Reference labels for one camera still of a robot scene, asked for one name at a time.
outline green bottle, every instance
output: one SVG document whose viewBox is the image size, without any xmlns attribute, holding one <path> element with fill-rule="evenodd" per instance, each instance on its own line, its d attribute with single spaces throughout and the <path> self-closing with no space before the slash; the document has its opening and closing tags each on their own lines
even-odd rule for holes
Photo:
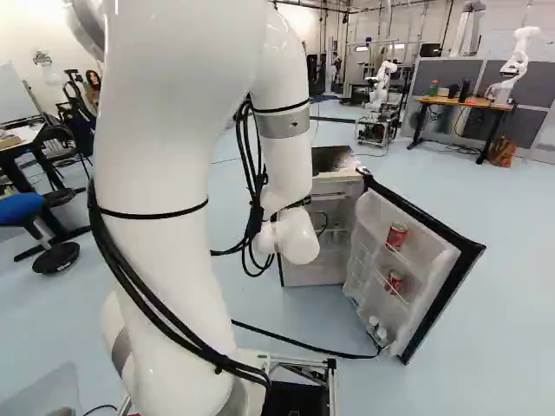
<svg viewBox="0 0 555 416">
<path fill-rule="evenodd" d="M 439 88 L 439 85 L 437 83 L 437 80 L 433 80 L 432 84 L 430 85 L 430 89 L 428 91 L 428 96 L 436 97 L 438 88 Z"/>
</svg>

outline mini fridge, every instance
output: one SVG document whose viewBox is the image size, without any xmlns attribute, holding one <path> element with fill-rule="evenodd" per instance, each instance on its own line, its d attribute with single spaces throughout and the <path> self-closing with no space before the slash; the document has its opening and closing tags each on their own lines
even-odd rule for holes
<svg viewBox="0 0 555 416">
<path fill-rule="evenodd" d="M 304 266 L 278 257 L 281 283 L 342 284 L 369 341 L 408 364 L 486 247 L 378 183 L 348 146 L 315 149 L 316 165 L 322 157 L 343 161 L 314 176 L 307 209 L 321 252 Z M 407 229 L 398 248 L 393 223 Z"/>
</svg>

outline cardboard box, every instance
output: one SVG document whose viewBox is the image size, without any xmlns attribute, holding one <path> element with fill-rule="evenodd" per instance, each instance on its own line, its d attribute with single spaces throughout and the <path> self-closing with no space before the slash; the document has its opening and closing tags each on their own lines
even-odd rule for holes
<svg viewBox="0 0 555 416">
<path fill-rule="evenodd" d="M 2 138 L 0 138 L 0 150 L 7 149 L 8 147 L 12 147 L 18 145 L 22 142 L 22 140 L 14 136 L 13 134 L 8 134 Z"/>
</svg>

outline blue chair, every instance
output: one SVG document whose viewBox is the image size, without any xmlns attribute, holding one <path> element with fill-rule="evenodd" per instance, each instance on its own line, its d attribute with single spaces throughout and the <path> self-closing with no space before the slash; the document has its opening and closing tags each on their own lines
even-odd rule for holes
<svg viewBox="0 0 555 416">
<path fill-rule="evenodd" d="M 67 269 L 79 257 L 79 244 L 68 242 L 52 247 L 35 225 L 35 219 L 46 204 L 37 193 L 18 193 L 0 199 L 0 227 L 23 227 L 39 242 L 44 252 L 33 263 L 33 271 L 51 275 Z"/>
</svg>

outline gray partition wall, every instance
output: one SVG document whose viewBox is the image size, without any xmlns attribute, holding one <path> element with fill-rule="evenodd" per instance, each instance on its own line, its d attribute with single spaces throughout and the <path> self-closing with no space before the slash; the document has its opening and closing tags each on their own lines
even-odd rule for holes
<svg viewBox="0 0 555 416">
<path fill-rule="evenodd" d="M 476 58 L 420 59 L 411 95 L 408 97 L 402 135 L 414 134 L 415 116 L 420 109 L 416 99 L 428 92 L 432 80 L 438 80 L 440 87 L 444 88 L 452 83 L 460 85 L 463 79 L 469 80 L 470 91 L 483 96 L 490 85 L 506 80 L 500 74 L 500 69 L 505 63 Z M 554 75 L 555 62 L 530 62 L 528 72 L 513 89 L 512 97 L 518 107 L 514 112 L 506 114 L 499 126 L 498 134 L 506 134 L 506 137 L 521 149 L 533 148 L 555 100 L 555 82 L 552 81 Z M 433 106 L 433 110 L 440 118 L 427 119 L 427 125 L 421 133 L 426 139 L 445 143 L 460 142 L 461 137 L 456 135 L 460 134 L 463 140 L 471 140 L 469 144 L 477 146 L 486 140 L 492 127 L 494 110 L 473 108 L 462 117 L 459 117 L 458 108 L 454 111 L 448 110 L 447 106 Z"/>
<path fill-rule="evenodd" d="M 468 80 L 470 91 L 473 91 L 481 68 L 481 59 L 420 60 L 413 81 L 413 95 L 425 95 L 433 80 L 437 80 L 440 87 L 444 88 L 450 84 L 461 85 L 463 80 Z"/>
<path fill-rule="evenodd" d="M 484 95 L 487 87 L 506 80 L 500 74 L 503 61 L 488 61 L 478 87 L 478 95 Z M 549 110 L 555 100 L 555 63 L 530 62 L 528 72 L 513 88 L 511 96 L 520 106 L 543 107 Z"/>
<path fill-rule="evenodd" d="M 492 125 L 487 121 L 484 122 L 485 111 L 491 113 L 492 110 L 473 108 L 470 111 L 462 133 L 464 137 L 486 141 Z M 498 135 L 505 134 L 517 147 L 529 149 L 536 140 L 546 116 L 547 113 L 544 111 L 517 108 L 513 113 L 507 114 L 503 118 L 497 133 Z"/>
</svg>

